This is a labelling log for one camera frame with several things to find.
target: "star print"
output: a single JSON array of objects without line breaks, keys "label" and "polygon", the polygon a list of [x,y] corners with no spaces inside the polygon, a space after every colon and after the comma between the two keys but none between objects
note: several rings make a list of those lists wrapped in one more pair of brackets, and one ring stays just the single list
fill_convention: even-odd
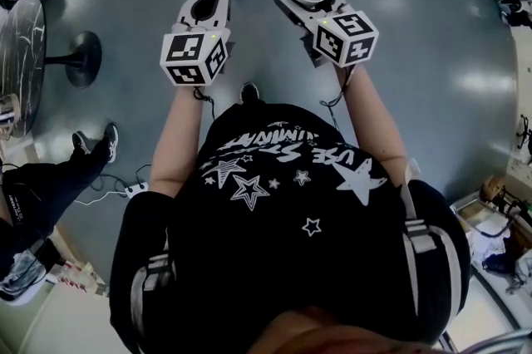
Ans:
[{"label": "star print", "polygon": [[210,174],[211,172],[217,172],[218,173],[218,188],[221,189],[222,187],[224,187],[227,177],[229,177],[229,175],[232,172],[246,172],[244,168],[236,164],[239,160],[240,158],[229,160],[228,162],[219,160],[218,164],[212,170],[208,170],[201,176],[205,177],[207,174]]},{"label": "star print", "polygon": [[322,230],[319,228],[319,219],[310,219],[307,218],[307,223],[302,227],[308,233],[308,237],[311,238],[314,233],[321,233]]},{"label": "star print", "polygon": [[211,166],[213,163],[212,162],[205,162],[204,164],[202,164],[199,168],[200,171],[204,170],[205,168],[207,168],[207,166]]},{"label": "star print", "polygon": [[294,177],[294,181],[297,181],[299,185],[305,184],[307,181],[310,181],[308,178],[308,171],[298,170],[298,174]]},{"label": "star print", "polygon": [[336,190],[351,190],[364,206],[369,204],[370,190],[381,187],[387,181],[386,178],[373,179],[370,177],[369,171],[372,170],[371,159],[364,160],[357,170],[354,171],[336,162],[332,166],[345,179]]},{"label": "star print", "polygon": [[282,127],[285,124],[287,125],[288,122],[284,122],[284,121],[274,122],[273,124],[269,124],[268,127],[270,127],[270,126],[280,126],[280,127]]},{"label": "star print", "polygon": [[279,183],[276,179],[271,179],[271,180],[269,181],[269,188],[270,188],[270,189],[278,189],[278,187],[279,187],[280,184],[281,184],[281,183]]},{"label": "star print", "polygon": [[259,185],[260,175],[250,180],[243,179],[238,175],[233,175],[233,178],[239,185],[239,189],[234,192],[231,200],[243,199],[250,211],[254,209],[257,198],[269,196],[269,193]]}]

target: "shoe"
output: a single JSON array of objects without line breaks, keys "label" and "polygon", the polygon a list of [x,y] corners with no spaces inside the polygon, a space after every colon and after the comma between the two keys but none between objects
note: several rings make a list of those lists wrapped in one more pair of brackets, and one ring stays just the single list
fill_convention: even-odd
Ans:
[{"label": "shoe", "polygon": [[86,155],[90,155],[91,151],[87,147],[88,140],[81,131],[76,131],[72,134],[72,144],[74,149],[82,149]]},{"label": "shoe", "polygon": [[240,102],[251,104],[260,100],[259,89],[253,82],[246,82],[240,88]]},{"label": "shoe", "polygon": [[109,139],[109,160],[107,163],[112,164],[116,159],[116,146],[118,145],[118,129],[115,124],[107,124],[104,137]]}]

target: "black marble table top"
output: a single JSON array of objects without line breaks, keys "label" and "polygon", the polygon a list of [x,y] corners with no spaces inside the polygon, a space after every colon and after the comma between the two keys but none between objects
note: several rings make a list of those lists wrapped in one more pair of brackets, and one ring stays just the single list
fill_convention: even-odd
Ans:
[{"label": "black marble table top", "polygon": [[41,100],[46,24],[40,0],[19,0],[0,29],[2,95],[16,94],[20,121],[14,137],[24,136],[33,125]]}]

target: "electrical outlet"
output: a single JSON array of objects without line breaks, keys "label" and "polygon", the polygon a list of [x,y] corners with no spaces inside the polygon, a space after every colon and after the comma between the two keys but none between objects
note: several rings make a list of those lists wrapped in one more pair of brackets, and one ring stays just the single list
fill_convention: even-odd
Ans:
[{"label": "electrical outlet", "polygon": [[148,183],[131,185],[126,189],[126,194],[127,197],[131,199],[133,196],[142,193],[143,191],[148,191]]}]

